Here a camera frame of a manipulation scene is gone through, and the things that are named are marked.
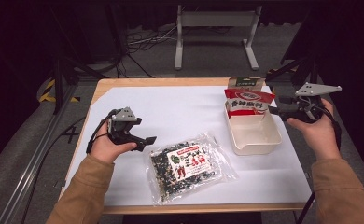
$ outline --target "brown sleeve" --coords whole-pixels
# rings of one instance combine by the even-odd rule
[[[103,213],[114,164],[88,155],[54,206],[47,223],[97,223]]]
[[[364,187],[342,159],[312,166],[318,223],[364,223]]]

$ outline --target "person's right hand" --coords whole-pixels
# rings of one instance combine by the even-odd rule
[[[333,115],[332,104],[325,99],[322,99],[322,104]],[[318,161],[340,159],[342,157],[337,148],[335,133],[328,116],[322,115],[321,119],[312,124],[293,118],[288,119],[287,123],[301,131],[307,145],[314,151]]]

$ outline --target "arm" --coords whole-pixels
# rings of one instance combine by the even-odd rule
[[[107,132],[107,122],[97,136]],[[136,143],[114,145],[107,135],[96,138],[91,154],[79,165],[71,184],[56,203],[47,223],[97,223],[103,213],[104,196],[112,178],[113,161]]]
[[[322,103],[333,114],[332,105]],[[330,119],[323,116],[313,124],[297,119],[287,122],[302,132],[316,156],[312,170],[318,223],[364,223],[364,187],[342,159]]]

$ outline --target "forearm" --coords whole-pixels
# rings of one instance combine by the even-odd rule
[[[56,203],[47,223],[97,223],[113,174],[113,164],[88,155]]]
[[[313,164],[318,223],[364,223],[364,187],[345,160]]]

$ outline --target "green packet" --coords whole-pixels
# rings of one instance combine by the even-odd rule
[[[215,138],[208,133],[150,151],[148,156],[149,183],[153,202],[158,205],[196,192],[202,186],[237,178]]]

